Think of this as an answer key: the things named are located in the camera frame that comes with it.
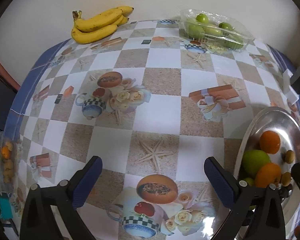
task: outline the orange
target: orange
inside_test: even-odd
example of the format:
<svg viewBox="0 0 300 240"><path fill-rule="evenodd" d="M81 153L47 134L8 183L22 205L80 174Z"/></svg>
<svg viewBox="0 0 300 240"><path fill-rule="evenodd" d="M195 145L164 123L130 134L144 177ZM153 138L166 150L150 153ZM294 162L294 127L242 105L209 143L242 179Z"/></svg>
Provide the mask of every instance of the orange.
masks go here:
<svg viewBox="0 0 300 240"><path fill-rule="evenodd" d="M3 156L3 158L5 158L6 160L8 160L10 158L10 151L8 146L3 146L1 149L1 155Z"/></svg>
<svg viewBox="0 0 300 240"><path fill-rule="evenodd" d="M281 179L281 168L275 163L266 163L258 171L254 179L256 187L266 188L269 184L273 183L276 186Z"/></svg>
<svg viewBox="0 0 300 240"><path fill-rule="evenodd" d="M280 137L274 131L265 131L259 140L262 151L269 154L276 154L280 148Z"/></svg>

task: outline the plastic container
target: plastic container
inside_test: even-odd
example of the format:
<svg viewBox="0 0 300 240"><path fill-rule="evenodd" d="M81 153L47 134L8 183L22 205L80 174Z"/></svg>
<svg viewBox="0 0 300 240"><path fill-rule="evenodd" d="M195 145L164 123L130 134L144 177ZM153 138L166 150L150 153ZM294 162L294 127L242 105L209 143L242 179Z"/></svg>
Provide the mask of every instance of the plastic container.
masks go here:
<svg viewBox="0 0 300 240"><path fill-rule="evenodd" d="M11 193L13 192L13 182L11 179L9 183L5 183L4 182L4 176L3 176L3 172L4 172L4 158L1 154L1 149L3 146L5 146L6 142L11 142L13 145L13 149L10 152L10 159L12 160L13 164L14 164L14 156L15 156L15 149L16 149L16 144L13 143L11 140L4 138L3 137L3 132L0 132L0 194L2 195L3 192L6 193Z"/></svg>
<svg viewBox="0 0 300 240"><path fill-rule="evenodd" d="M209 24L198 22L198 14L207 15ZM237 20L220 14L195 9L181 10L181 22L187 38L206 43L208 46L218 46L230 50L244 50L247 44L254 40L252 34ZM229 23L233 30L219 28L222 22Z"/></svg>

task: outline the white wall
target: white wall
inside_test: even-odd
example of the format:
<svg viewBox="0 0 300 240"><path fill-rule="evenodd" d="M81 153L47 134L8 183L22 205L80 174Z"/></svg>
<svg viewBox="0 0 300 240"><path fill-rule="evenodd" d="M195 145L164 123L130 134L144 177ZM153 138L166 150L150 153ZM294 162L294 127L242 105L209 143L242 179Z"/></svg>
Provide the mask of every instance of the white wall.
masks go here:
<svg viewBox="0 0 300 240"><path fill-rule="evenodd" d="M174 18L183 8L224 14L300 63L300 11L291 0L14 0L0 19L0 62L21 84L46 49L70 38L73 10L88 18L118 5L135 8L132 21Z"/></svg>

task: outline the red fruit print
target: red fruit print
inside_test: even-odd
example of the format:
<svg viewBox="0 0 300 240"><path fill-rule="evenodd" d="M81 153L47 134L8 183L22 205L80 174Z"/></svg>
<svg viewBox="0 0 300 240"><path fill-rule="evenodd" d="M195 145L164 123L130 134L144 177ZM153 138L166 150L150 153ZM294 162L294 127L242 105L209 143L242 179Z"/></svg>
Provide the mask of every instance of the red fruit print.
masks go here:
<svg viewBox="0 0 300 240"><path fill-rule="evenodd" d="M94 90L92 95L94 97L102 97L105 93L106 93L106 90L104 88L98 88L98 89Z"/></svg>
<svg viewBox="0 0 300 240"><path fill-rule="evenodd" d="M154 215L154 207L150 203L147 202L139 202L135 207L134 211L139 214L145 214L148 217L152 217Z"/></svg>

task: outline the green fruit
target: green fruit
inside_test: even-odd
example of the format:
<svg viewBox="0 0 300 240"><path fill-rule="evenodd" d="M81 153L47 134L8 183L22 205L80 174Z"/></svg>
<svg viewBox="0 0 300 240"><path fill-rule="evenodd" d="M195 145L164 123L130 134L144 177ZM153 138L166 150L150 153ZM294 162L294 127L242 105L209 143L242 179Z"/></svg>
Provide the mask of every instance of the green fruit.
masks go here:
<svg viewBox="0 0 300 240"><path fill-rule="evenodd" d="M203 13L198 14L195 19L201 23L209 23L208 17Z"/></svg>
<svg viewBox="0 0 300 240"><path fill-rule="evenodd" d="M227 38L231 39L232 41L224 41L224 46L229 49L241 49L243 47L242 39L237 35L229 35Z"/></svg>
<svg viewBox="0 0 300 240"><path fill-rule="evenodd" d="M243 179L249 186L254 186L254 179L252 178L245 178Z"/></svg>
<svg viewBox="0 0 300 240"><path fill-rule="evenodd" d="M190 37L195 39L202 39L204 37L203 26L190 22L186 22L185 25Z"/></svg>
<svg viewBox="0 0 300 240"><path fill-rule="evenodd" d="M225 30L229 30L229 31L233 30L233 27L229 23L220 23L219 24L219 28L222 28L222 29L225 29Z"/></svg>
<svg viewBox="0 0 300 240"><path fill-rule="evenodd" d="M212 26L212 27L208 27L208 26L203 27L206 34L211 35L211 36L215 36L215 37L221 36L222 32L221 32L220 29L215 28L215 26L213 24L209 24L209 26Z"/></svg>
<svg viewBox="0 0 300 240"><path fill-rule="evenodd" d="M270 157L264 151L250 150L243 154L241 164L249 176L254 178L259 169L270 162Z"/></svg>

